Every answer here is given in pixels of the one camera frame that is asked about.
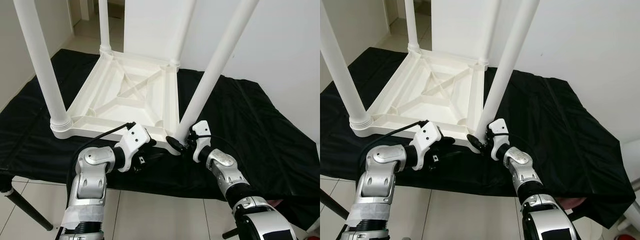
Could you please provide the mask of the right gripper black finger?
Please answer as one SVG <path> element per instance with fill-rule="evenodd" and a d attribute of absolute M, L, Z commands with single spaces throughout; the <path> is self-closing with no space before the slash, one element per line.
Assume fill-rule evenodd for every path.
<path fill-rule="evenodd" d="M 179 154 L 183 154 L 186 151 L 186 146 L 183 145 L 178 139 L 172 137 L 171 135 L 167 135 L 166 142 L 169 146 L 177 151 Z"/>
<path fill-rule="evenodd" d="M 466 135 L 467 140 L 469 141 L 470 145 L 476 150 L 478 151 L 478 153 L 484 153 L 486 150 L 486 145 L 481 142 L 475 135 L 472 134 L 467 134 Z"/>

